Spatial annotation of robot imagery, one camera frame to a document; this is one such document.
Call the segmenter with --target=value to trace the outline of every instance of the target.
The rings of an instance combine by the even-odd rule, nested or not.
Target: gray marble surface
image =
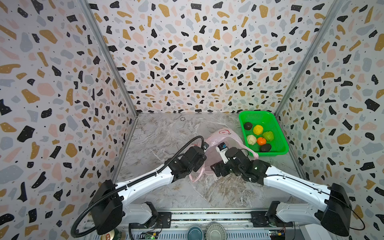
[[[153,170],[191,138],[202,135],[207,139],[223,127],[231,128],[244,141],[238,114],[140,114],[117,181],[129,180]],[[297,175],[288,154],[260,159]],[[204,174],[196,182],[186,177],[157,188],[134,203],[150,201],[158,208],[268,208],[273,200],[292,201],[292,197],[272,187],[245,182],[234,174],[221,178]]]

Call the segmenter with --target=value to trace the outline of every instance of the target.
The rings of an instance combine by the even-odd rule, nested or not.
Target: green basket
[[[257,152],[259,156],[276,156],[276,155],[284,155],[288,152],[289,147],[288,143],[285,140],[285,137],[283,135],[283,132],[280,129],[279,124],[277,123],[277,120],[275,116],[266,111],[242,111],[239,114],[239,120],[241,129],[243,131],[244,135],[244,142],[247,147],[252,149],[253,151]],[[246,122],[252,123],[253,127],[251,130],[245,130],[244,124]],[[264,130],[263,132],[271,131],[273,132],[273,135],[275,139],[271,142],[267,142],[271,144],[272,149],[269,152],[259,152],[259,145],[255,143],[254,145],[249,145],[247,142],[247,136],[248,135],[254,135],[256,138],[262,137],[262,135],[255,135],[253,133],[253,128],[256,125],[261,125]]]

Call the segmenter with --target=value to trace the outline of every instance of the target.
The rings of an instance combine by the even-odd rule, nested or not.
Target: patterned wallpaper
[[[90,0],[138,112],[274,111],[331,0]]]
[[[0,238],[68,239],[132,119],[76,2],[0,7]]]
[[[383,4],[345,1],[279,116],[307,179],[341,184],[364,220],[349,239],[384,239]]]

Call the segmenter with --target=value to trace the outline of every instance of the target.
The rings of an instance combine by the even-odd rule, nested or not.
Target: avocado
[[[253,125],[252,125],[252,123],[250,123],[250,122],[246,122],[246,123],[244,124],[244,129],[245,129],[245,130],[251,130],[252,127],[253,127]]]

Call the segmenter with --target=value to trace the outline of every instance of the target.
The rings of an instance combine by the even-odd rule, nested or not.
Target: pink plastic bag
[[[230,128],[225,127],[219,129],[218,131],[212,133],[205,140],[205,142],[209,144],[209,147],[205,152],[207,159],[205,160],[203,166],[200,168],[200,173],[196,179],[193,179],[191,174],[189,175],[189,179],[192,182],[196,182],[197,180],[199,180],[203,173],[214,174],[210,166],[222,160],[220,154],[216,151],[216,146],[222,142],[225,142],[228,148],[236,147],[238,149],[247,149],[250,153],[253,154],[253,157],[249,156],[249,159],[251,160],[258,159],[259,157],[257,153],[245,146],[241,138]]]

